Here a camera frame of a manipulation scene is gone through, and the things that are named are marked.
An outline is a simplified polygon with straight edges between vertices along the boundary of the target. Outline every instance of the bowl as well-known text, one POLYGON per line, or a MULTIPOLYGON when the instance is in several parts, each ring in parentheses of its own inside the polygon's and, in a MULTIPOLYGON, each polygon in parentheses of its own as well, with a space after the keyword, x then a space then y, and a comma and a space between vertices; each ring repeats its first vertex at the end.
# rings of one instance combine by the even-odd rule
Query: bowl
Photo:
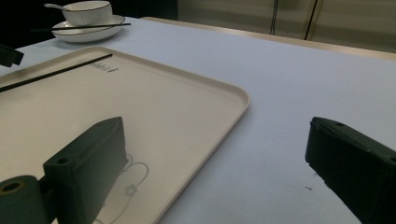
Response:
POLYGON ((64 7, 70 10, 62 13, 72 26, 109 24, 113 18, 113 9, 107 1, 76 2, 64 7))

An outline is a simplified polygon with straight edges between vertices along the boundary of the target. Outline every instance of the beige tray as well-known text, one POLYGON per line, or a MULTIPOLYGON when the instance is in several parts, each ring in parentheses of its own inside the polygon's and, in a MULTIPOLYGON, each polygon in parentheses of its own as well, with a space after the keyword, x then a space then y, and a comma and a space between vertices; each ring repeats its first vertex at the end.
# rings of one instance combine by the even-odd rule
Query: beige tray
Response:
POLYGON ((92 47, 0 77, 5 86, 105 54, 113 57, 0 92, 0 180, 41 165, 94 123, 122 116, 134 165, 95 223, 159 221, 246 111, 241 89, 132 55, 92 47), (137 192, 128 202, 126 186, 137 192))

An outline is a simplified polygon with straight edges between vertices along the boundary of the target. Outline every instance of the plate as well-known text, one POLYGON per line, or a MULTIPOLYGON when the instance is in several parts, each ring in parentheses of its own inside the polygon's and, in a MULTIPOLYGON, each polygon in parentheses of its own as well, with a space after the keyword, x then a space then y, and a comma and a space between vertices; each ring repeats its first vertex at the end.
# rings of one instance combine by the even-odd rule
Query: plate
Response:
MULTIPOLYGON (((112 24, 121 24, 125 22, 125 17, 114 15, 112 24)), ((67 21, 60 22, 53 26, 53 28, 71 27, 67 21)), ((91 28, 91 29, 76 29, 76 30, 62 30, 52 31, 52 34, 65 42, 72 43, 86 43, 96 40, 105 39, 118 33, 122 26, 113 26, 105 28, 91 28)))

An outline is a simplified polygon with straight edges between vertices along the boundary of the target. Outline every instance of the spoon handle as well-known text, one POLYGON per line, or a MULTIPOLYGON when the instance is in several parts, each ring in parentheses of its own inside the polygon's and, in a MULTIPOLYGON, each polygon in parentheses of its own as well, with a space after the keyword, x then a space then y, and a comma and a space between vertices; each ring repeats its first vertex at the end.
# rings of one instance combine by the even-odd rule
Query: spoon handle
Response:
POLYGON ((70 11, 69 9, 67 9, 65 7, 61 7, 61 6, 58 6, 58 5, 55 5, 55 4, 44 4, 44 7, 54 7, 54 8, 58 8, 60 10, 63 10, 63 11, 70 11))

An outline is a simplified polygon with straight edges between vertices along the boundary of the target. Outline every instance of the white tablecloth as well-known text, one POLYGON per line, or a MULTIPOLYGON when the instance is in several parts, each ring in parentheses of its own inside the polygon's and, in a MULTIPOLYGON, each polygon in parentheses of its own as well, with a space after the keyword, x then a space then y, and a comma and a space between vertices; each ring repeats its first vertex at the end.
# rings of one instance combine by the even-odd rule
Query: white tablecloth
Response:
POLYGON ((161 223, 359 223, 304 160, 309 121, 335 119, 396 148, 396 62, 127 22, 95 43, 51 39, 22 48, 21 66, 0 75, 95 45, 237 85, 250 108, 161 223))

